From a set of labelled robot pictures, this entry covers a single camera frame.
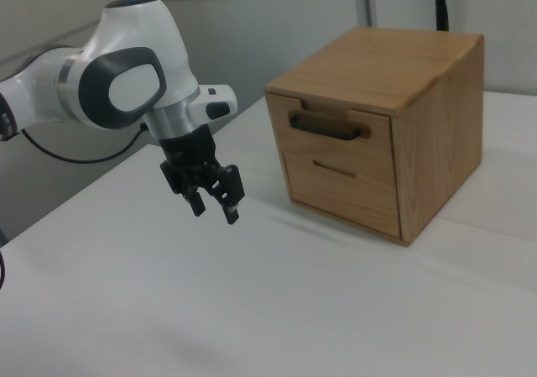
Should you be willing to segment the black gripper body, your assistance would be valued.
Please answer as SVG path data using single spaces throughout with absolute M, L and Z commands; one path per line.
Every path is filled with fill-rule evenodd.
M 171 139 L 160 139 L 166 161 L 175 168 L 198 165 L 219 165 L 216 160 L 216 144 L 208 125 Z

